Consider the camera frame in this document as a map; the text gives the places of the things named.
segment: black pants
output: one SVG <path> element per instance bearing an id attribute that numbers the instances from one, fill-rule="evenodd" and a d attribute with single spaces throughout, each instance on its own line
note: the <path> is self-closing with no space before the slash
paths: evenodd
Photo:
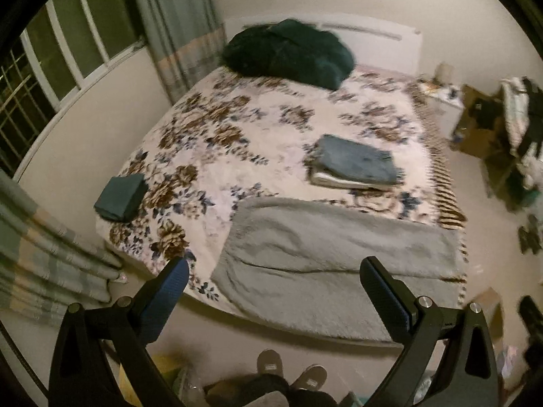
<path id="1" fill-rule="evenodd" d="M 291 389 L 284 378 L 266 373 L 249 381 L 241 389 L 236 403 L 238 407 L 249 404 L 266 393 L 281 392 L 290 407 L 337 407 L 336 401 L 327 393 L 310 390 Z"/>

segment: white window frame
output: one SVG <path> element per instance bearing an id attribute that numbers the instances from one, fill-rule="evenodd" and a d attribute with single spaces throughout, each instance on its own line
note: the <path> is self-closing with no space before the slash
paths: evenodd
<path id="1" fill-rule="evenodd" d="M 51 87 L 51 84 L 47 80 L 47 77 L 45 76 L 45 73 L 43 72 L 43 69 L 41 67 L 40 61 L 38 60 L 34 48 L 32 47 L 32 42 L 26 29 L 21 34 L 21 42 L 23 43 L 24 52 L 26 53 L 28 62 L 32 68 L 32 71 L 34 72 L 34 75 L 36 76 L 36 79 L 41 89 L 43 90 L 43 93 L 45 94 L 45 97 L 47 97 L 47 100 L 51 103 L 54 110 L 56 111 L 56 115 L 53 117 L 53 119 L 51 119 L 47 126 L 45 126 L 43 131 L 39 134 L 39 136 L 36 138 L 32 146 L 26 153 L 26 155 L 23 157 L 23 160 L 19 164 L 13 176 L 13 179 L 16 182 L 21 179 L 26 167 L 32 160 L 33 156 L 36 154 L 40 145 L 43 143 L 43 141 L 54 128 L 54 126 L 70 109 L 70 107 L 72 107 L 72 105 L 81 96 L 83 96 L 85 92 L 87 92 L 108 72 L 121 64 L 121 62 L 125 61 L 127 58 L 131 57 L 135 52 L 137 52 L 145 45 L 143 39 L 139 39 L 138 41 L 136 41 L 136 43 L 128 46 L 122 52 L 116 54 L 113 57 L 110 57 L 106 51 L 104 43 L 101 40 L 96 24 L 94 23 L 91 9 L 89 7 L 89 2 L 87 0 L 80 0 L 80 2 L 81 6 L 83 7 L 85 19 L 91 31 L 92 37 L 104 63 L 97 67 L 96 70 L 93 70 L 93 72 L 91 72 L 87 77 L 83 77 L 81 70 L 79 69 L 79 66 L 77 65 L 77 62 L 72 55 L 72 51 L 70 50 L 70 47 L 66 41 L 66 37 L 64 36 L 62 27 L 60 26 L 53 0 L 47 1 L 47 3 L 45 4 L 45 8 L 47 10 L 47 15 L 49 17 L 49 21 L 55 34 L 56 42 L 59 45 L 62 56 L 66 61 L 70 73 L 72 74 L 75 81 L 75 87 L 62 99 L 58 98 L 58 96 L 55 94 L 55 91 Z"/>

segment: window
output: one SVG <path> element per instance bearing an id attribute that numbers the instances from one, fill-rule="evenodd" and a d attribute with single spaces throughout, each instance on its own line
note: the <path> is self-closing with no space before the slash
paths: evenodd
<path id="1" fill-rule="evenodd" d="M 124 0 L 49 0 L 0 74 L 0 168 L 19 179 L 51 120 L 141 46 Z"/>

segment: blue gripper pad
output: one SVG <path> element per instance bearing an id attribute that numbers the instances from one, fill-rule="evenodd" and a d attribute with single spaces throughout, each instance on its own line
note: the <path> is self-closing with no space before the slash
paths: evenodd
<path id="1" fill-rule="evenodd" d="M 142 345 L 157 340 L 183 294 L 189 279 L 187 259 L 191 257 L 192 253 L 188 252 L 183 258 L 170 260 L 162 272 L 146 282 L 134 297 L 131 316 Z"/>
<path id="2" fill-rule="evenodd" d="M 393 341 L 405 344 L 411 339 L 411 328 L 416 320 L 406 310 L 401 295 L 396 292 L 411 292 L 400 280 L 395 280 L 375 257 L 366 257 L 360 264 L 360 283 L 370 297 L 379 317 L 387 328 Z"/>

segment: floral pattern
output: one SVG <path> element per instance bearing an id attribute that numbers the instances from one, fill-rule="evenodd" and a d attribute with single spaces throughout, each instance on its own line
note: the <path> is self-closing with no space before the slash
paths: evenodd
<path id="1" fill-rule="evenodd" d="M 390 151 L 401 181 L 387 191 L 311 185 L 305 163 L 325 133 Z M 98 232 L 153 274 L 185 255 L 186 292 L 237 315 L 210 276 L 241 200 L 279 195 L 440 224 L 432 156 L 408 81 L 363 67 L 336 92 L 221 67 L 147 134 L 121 171 L 133 173 L 149 187 L 138 217 L 98 219 Z"/>

